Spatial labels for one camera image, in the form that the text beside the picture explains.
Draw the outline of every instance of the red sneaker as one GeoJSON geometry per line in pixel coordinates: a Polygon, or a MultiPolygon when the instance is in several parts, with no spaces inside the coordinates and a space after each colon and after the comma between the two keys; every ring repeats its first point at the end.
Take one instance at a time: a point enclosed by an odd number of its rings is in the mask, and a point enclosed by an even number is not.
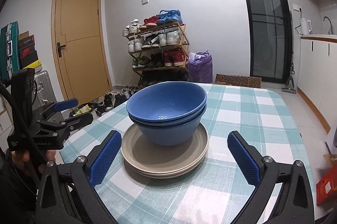
{"type": "Polygon", "coordinates": [[[157,26],[157,21],[160,19],[158,16],[152,16],[149,19],[144,19],[144,24],[139,27],[140,30],[157,26]]]}
{"type": "Polygon", "coordinates": [[[181,48],[174,49],[171,52],[173,56],[173,65],[174,66],[182,66],[185,63],[185,54],[181,48]]]}
{"type": "Polygon", "coordinates": [[[165,67],[173,66],[172,52],[166,51],[163,53],[165,67]]]}

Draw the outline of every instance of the purple plastic bag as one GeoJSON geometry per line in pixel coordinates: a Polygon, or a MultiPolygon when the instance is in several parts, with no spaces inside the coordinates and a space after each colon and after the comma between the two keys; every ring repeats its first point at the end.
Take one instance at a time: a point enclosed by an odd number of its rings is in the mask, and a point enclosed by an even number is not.
{"type": "Polygon", "coordinates": [[[190,53],[188,64],[188,81],[197,83],[213,82],[212,55],[208,52],[190,53]]]}

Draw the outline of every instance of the blue bowl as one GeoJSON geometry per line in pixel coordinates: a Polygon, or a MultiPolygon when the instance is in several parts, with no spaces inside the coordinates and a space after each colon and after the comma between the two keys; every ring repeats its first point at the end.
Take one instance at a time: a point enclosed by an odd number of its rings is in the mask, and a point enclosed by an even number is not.
{"type": "Polygon", "coordinates": [[[188,116],[202,108],[206,91],[190,82],[163,82],[144,88],[129,98],[126,110],[133,118],[163,122],[188,116]]]}
{"type": "Polygon", "coordinates": [[[138,122],[135,124],[149,141],[159,145],[173,146],[187,141],[194,134],[205,111],[206,107],[190,122],[172,127],[148,126],[138,122]]]}
{"type": "Polygon", "coordinates": [[[171,126],[177,126],[177,125],[181,125],[181,124],[185,124],[187,122],[190,122],[191,120],[195,119],[197,116],[199,116],[201,114],[201,112],[204,110],[204,108],[207,108],[207,104],[205,103],[205,106],[203,106],[202,108],[196,110],[194,113],[182,117],[182,118],[178,118],[178,119],[174,119],[174,120],[169,120],[169,121],[163,121],[163,122],[150,122],[150,121],[143,121],[137,118],[134,118],[132,116],[129,115],[130,119],[133,122],[137,122],[137,123],[141,123],[143,125],[148,125],[148,126],[156,126],[156,127],[171,127],[171,126]]]}

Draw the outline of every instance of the screw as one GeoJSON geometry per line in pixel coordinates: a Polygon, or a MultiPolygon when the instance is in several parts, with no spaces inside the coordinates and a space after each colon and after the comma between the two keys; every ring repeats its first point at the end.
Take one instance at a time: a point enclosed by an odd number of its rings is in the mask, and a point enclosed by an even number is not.
{"type": "Polygon", "coordinates": [[[296,160],[296,165],[297,165],[298,167],[303,167],[303,162],[300,161],[300,160],[296,160]]]}
{"type": "Polygon", "coordinates": [[[265,157],[263,157],[263,159],[264,159],[264,161],[267,162],[267,163],[273,162],[273,159],[272,159],[272,157],[270,157],[270,156],[265,156],[265,157]]]}
{"type": "Polygon", "coordinates": [[[85,159],[86,159],[85,156],[79,156],[79,157],[76,159],[76,161],[77,161],[78,163],[81,163],[81,162],[85,161],[85,159]]]}
{"type": "Polygon", "coordinates": [[[47,167],[52,167],[54,165],[54,161],[50,160],[47,162],[47,167]]]}

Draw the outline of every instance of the teal suitcase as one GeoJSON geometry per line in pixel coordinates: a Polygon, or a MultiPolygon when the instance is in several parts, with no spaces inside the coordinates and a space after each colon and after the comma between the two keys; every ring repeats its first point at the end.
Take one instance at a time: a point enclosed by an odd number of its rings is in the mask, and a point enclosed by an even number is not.
{"type": "Polygon", "coordinates": [[[19,24],[7,24],[0,32],[0,70],[3,82],[8,82],[12,74],[20,70],[19,24]]]}

